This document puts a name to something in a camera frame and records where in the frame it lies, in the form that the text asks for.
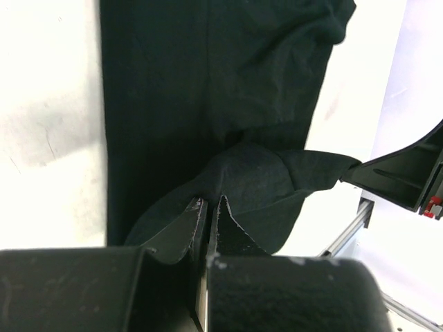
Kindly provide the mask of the black t-shirt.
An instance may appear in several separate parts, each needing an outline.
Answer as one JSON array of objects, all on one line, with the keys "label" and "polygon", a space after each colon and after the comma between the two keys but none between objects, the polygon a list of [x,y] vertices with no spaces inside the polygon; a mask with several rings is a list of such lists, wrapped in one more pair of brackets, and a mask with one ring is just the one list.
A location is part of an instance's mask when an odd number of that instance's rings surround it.
[{"label": "black t-shirt", "polygon": [[353,1],[101,1],[107,244],[228,199],[268,253],[358,160],[305,150]]}]

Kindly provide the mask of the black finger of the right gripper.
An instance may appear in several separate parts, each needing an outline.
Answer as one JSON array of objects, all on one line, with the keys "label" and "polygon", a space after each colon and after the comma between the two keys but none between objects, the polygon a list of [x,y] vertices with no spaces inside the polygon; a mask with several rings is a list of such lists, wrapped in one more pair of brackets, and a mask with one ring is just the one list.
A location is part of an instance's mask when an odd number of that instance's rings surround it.
[{"label": "black finger of the right gripper", "polygon": [[412,212],[442,209],[442,123],[412,145],[351,168],[341,181]]}]

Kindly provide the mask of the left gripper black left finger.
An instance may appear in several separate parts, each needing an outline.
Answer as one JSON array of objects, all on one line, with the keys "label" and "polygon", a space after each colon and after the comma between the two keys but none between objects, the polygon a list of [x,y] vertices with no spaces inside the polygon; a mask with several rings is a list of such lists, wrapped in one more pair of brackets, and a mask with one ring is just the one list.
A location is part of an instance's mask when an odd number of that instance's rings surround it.
[{"label": "left gripper black left finger", "polygon": [[4,250],[2,331],[203,331],[207,203],[140,246]]}]

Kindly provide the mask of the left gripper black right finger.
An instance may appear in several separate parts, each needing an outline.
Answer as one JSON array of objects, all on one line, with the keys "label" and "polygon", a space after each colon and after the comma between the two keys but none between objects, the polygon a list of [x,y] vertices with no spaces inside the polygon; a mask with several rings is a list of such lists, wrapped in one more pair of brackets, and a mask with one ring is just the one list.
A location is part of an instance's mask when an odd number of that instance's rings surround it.
[{"label": "left gripper black right finger", "polygon": [[219,200],[207,258],[209,331],[390,331],[360,262],[266,253]]}]

